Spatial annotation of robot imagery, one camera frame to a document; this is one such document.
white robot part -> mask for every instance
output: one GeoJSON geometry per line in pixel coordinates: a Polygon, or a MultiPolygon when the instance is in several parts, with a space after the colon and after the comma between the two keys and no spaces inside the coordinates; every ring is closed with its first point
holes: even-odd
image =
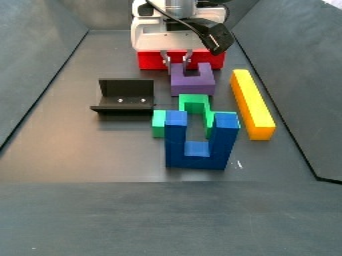
{"type": "MultiPolygon", "coordinates": [[[[184,7],[183,3],[183,6],[179,6],[177,9],[175,5],[176,2],[181,2],[179,0],[151,0],[160,9],[177,15],[179,18],[191,13],[193,15],[188,18],[203,18],[216,23],[224,22],[225,10],[223,7],[196,8],[195,0],[183,1],[187,2],[187,6],[184,7]]],[[[136,51],[205,49],[197,35],[191,30],[167,31],[165,17],[155,9],[151,16],[138,15],[138,7],[144,4],[144,0],[134,0],[132,4],[132,14],[134,17],[130,25],[130,42],[136,51]]]]}

toy block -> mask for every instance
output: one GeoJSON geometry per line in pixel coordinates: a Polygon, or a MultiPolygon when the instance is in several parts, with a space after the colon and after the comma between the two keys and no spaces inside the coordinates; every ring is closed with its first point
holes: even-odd
{"type": "Polygon", "coordinates": [[[239,131],[236,113],[215,113],[209,141],[185,141],[187,112],[165,112],[165,166],[224,170],[239,131]]]}
{"type": "MultiPolygon", "coordinates": [[[[171,58],[171,63],[183,63],[183,56],[187,51],[168,51],[167,55],[171,58]]],[[[191,62],[187,69],[197,69],[197,63],[207,62],[212,69],[221,69],[224,65],[225,52],[213,56],[208,50],[193,50],[191,62]]],[[[147,70],[167,70],[163,64],[160,51],[138,51],[137,52],[138,69],[147,70]]]]}
{"type": "Polygon", "coordinates": [[[165,110],[155,110],[152,117],[152,137],[164,137],[164,127],[165,127],[165,110]]]}
{"type": "Polygon", "coordinates": [[[152,115],[155,106],[153,80],[101,78],[98,79],[101,100],[90,110],[98,114],[110,114],[134,117],[152,115]]]}
{"type": "Polygon", "coordinates": [[[187,112],[165,111],[165,166],[179,166],[184,156],[184,141],[187,133],[187,112]]]}
{"type": "Polygon", "coordinates": [[[269,140],[275,123],[248,70],[232,71],[229,84],[251,140],[269,140]]]}
{"type": "Polygon", "coordinates": [[[215,79],[209,63],[199,63],[197,68],[197,76],[185,76],[183,64],[171,64],[171,96],[179,96],[179,94],[213,95],[215,79]]]}
{"type": "Polygon", "coordinates": [[[208,95],[204,94],[180,94],[177,108],[181,111],[187,111],[189,114],[203,114],[207,139],[209,138],[211,134],[215,113],[233,113],[211,111],[208,95]]]}

yellow rectangular block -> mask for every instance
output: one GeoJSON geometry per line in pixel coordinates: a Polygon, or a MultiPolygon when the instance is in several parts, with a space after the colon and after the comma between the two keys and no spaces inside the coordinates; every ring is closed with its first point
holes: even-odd
{"type": "Polygon", "coordinates": [[[232,71],[229,84],[251,140],[269,140],[275,123],[248,70],[232,71]]]}

wooden block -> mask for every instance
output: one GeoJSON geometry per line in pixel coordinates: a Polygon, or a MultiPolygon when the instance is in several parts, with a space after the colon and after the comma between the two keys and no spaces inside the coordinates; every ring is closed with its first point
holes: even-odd
{"type": "Polygon", "coordinates": [[[205,138],[209,138],[213,123],[213,113],[209,109],[208,95],[205,94],[179,94],[179,110],[189,114],[203,114],[205,138]]]}
{"type": "Polygon", "coordinates": [[[229,84],[249,139],[269,140],[275,123],[248,70],[235,69],[229,84]]]}
{"type": "Polygon", "coordinates": [[[216,113],[208,141],[187,141],[187,111],[165,112],[165,166],[224,170],[240,129],[236,113],[216,113]]]}
{"type": "Polygon", "coordinates": [[[171,96],[179,96],[179,94],[213,95],[216,83],[209,63],[197,63],[197,71],[197,75],[187,76],[183,64],[171,64],[171,96]]]}
{"type": "Polygon", "coordinates": [[[165,110],[155,110],[152,117],[152,137],[164,138],[165,110]]]}

blue block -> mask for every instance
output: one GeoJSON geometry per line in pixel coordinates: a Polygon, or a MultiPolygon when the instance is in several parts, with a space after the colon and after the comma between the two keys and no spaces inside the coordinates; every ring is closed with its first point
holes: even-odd
{"type": "Polygon", "coordinates": [[[187,112],[167,111],[165,166],[224,170],[239,128],[236,113],[215,113],[209,141],[185,141],[187,112]]]}
{"type": "Polygon", "coordinates": [[[209,157],[208,143],[201,141],[185,141],[184,156],[209,157]]]}

